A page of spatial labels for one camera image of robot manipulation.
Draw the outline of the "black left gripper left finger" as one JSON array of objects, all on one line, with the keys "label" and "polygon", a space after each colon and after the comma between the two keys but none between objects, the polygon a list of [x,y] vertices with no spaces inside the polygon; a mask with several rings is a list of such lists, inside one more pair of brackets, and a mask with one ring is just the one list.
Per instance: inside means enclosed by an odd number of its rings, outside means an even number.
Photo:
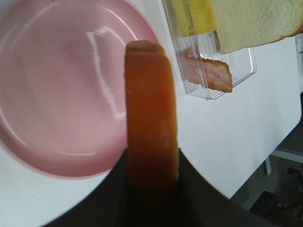
[{"label": "black left gripper left finger", "polygon": [[46,227],[126,227],[129,185],[128,151],[125,149],[105,179],[82,201]]}]

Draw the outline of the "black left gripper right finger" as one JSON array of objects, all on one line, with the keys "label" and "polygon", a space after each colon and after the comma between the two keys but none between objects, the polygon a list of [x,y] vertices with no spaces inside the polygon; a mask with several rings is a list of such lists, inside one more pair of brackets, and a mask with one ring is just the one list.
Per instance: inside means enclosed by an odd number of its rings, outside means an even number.
[{"label": "black left gripper right finger", "polygon": [[215,189],[179,153],[178,227],[268,227],[270,222],[246,211]]}]

